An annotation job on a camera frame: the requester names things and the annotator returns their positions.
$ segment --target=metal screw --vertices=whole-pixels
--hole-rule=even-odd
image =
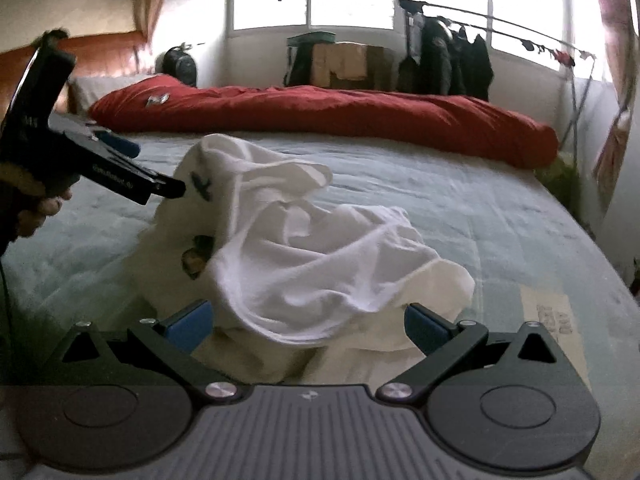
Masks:
[[[411,386],[404,383],[387,383],[380,388],[380,395],[385,399],[407,399],[413,392]]]
[[[238,392],[238,388],[231,383],[211,383],[207,384],[204,391],[209,397],[213,397],[214,399],[226,399],[233,397]]]

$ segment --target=black backpack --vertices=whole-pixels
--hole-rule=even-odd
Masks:
[[[181,44],[170,48],[162,58],[162,73],[175,77],[188,86],[196,86],[198,68],[187,50],[191,45]]]

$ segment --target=triangular cutout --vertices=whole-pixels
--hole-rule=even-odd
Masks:
[[[542,337],[540,337],[540,334],[529,334],[527,340],[520,349],[518,357],[527,361],[540,361],[542,363],[556,362],[556,358],[551,353],[548,346],[546,346],[546,343]]]
[[[66,351],[63,363],[75,363],[78,361],[89,361],[100,357],[94,342],[88,332],[79,333]]]

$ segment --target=crumpled white cloth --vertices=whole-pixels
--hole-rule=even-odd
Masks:
[[[422,358],[405,304],[454,320],[470,303],[469,273],[425,246],[404,210],[310,202],[332,180],[322,164],[212,134],[175,177],[187,191],[159,205],[129,269],[160,317],[212,302],[216,330],[194,356],[238,380],[375,388]],[[192,280],[182,258],[197,236],[213,250]]]

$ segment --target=beige patch on bed sheet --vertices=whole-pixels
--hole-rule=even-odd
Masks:
[[[539,321],[549,330],[584,383],[591,389],[582,336],[578,332],[568,296],[521,285],[520,297],[525,321]]]

